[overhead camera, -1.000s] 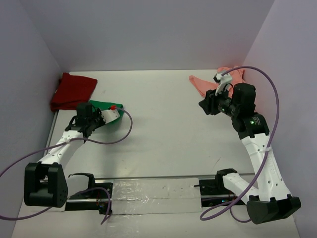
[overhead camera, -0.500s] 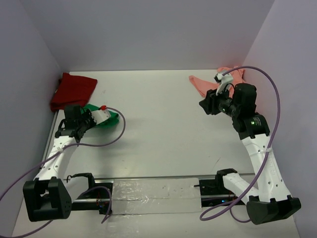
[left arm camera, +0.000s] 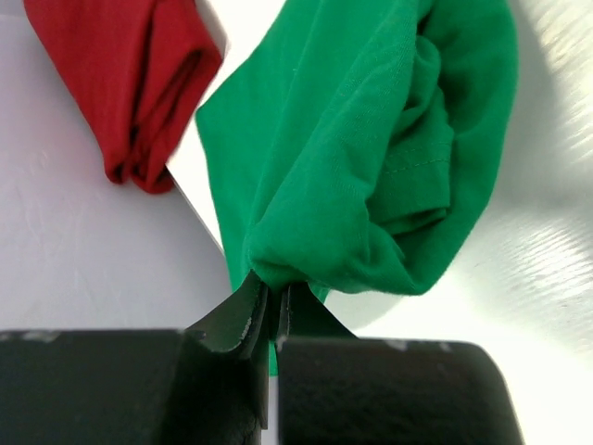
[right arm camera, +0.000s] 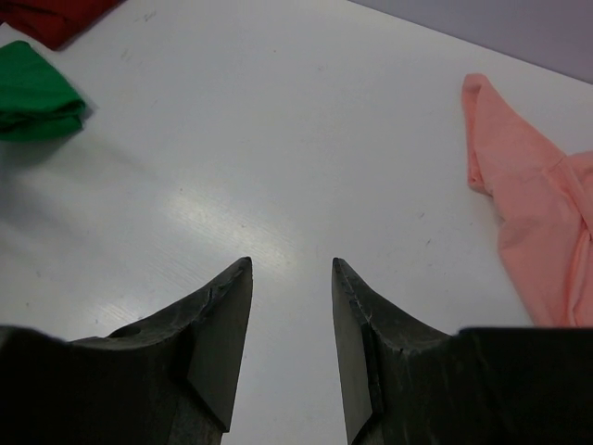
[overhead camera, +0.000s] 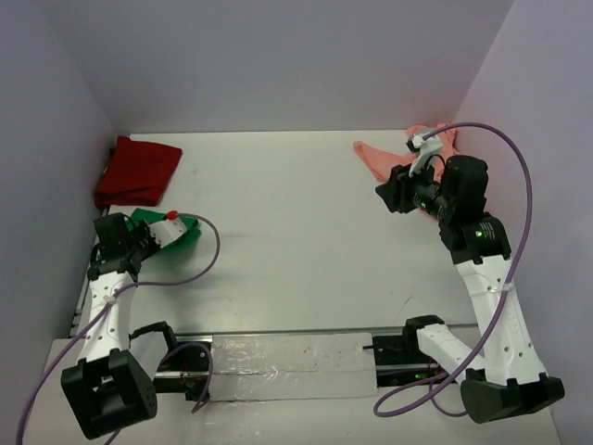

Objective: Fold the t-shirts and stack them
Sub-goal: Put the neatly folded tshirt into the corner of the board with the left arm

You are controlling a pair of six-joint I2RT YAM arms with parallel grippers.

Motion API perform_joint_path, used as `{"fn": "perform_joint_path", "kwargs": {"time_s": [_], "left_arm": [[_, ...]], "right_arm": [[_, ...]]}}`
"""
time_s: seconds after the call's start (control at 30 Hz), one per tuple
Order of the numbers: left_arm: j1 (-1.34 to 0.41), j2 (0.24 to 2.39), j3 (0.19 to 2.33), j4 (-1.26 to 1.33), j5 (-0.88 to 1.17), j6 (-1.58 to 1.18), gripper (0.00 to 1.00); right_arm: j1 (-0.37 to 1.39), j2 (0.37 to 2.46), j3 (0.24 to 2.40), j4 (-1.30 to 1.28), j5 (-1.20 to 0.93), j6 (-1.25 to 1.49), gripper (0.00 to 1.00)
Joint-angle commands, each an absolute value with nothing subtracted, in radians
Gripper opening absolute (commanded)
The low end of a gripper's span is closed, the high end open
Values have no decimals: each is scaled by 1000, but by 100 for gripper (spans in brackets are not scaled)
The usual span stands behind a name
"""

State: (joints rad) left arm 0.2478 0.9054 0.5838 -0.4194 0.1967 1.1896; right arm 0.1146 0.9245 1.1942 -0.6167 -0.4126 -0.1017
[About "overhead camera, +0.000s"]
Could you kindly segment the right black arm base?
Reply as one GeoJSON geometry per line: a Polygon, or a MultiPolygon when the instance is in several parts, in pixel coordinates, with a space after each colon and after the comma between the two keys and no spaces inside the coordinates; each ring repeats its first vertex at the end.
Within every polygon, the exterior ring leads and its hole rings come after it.
{"type": "Polygon", "coordinates": [[[444,372],[435,359],[411,351],[402,335],[372,336],[372,343],[362,347],[374,358],[379,388],[400,387],[444,372]]]}

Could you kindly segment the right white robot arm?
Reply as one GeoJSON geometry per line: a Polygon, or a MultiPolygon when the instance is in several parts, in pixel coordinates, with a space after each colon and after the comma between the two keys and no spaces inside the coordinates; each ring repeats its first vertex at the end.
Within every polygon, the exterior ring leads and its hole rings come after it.
{"type": "Polygon", "coordinates": [[[376,188],[390,211],[421,210],[436,219],[466,286],[481,335],[477,350],[435,315],[407,320],[401,343],[412,362],[429,357],[455,377],[476,424],[537,413],[564,396],[562,381],[548,374],[529,336],[510,277],[518,257],[502,222],[486,211],[487,183],[484,161],[454,156],[439,181],[433,167],[396,166],[376,188]]]}

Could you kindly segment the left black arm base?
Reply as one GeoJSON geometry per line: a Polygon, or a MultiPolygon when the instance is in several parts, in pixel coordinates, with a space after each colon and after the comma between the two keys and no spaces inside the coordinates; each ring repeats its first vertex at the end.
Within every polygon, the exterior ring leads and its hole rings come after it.
{"type": "Polygon", "coordinates": [[[209,401],[208,341],[179,339],[166,322],[156,322],[132,331],[129,346],[157,394],[183,394],[195,410],[209,401]]]}

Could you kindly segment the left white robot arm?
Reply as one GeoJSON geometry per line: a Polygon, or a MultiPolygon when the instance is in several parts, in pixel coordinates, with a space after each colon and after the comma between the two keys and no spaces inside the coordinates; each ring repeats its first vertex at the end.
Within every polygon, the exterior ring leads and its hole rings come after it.
{"type": "Polygon", "coordinates": [[[132,299],[144,260],[187,231],[176,213],[157,222],[132,222],[122,213],[94,222],[98,242],[87,272],[90,322],[75,365],[60,384],[87,439],[99,439],[152,419],[158,411],[153,383],[158,368],[171,369],[181,346],[159,322],[130,332],[132,299]]]}

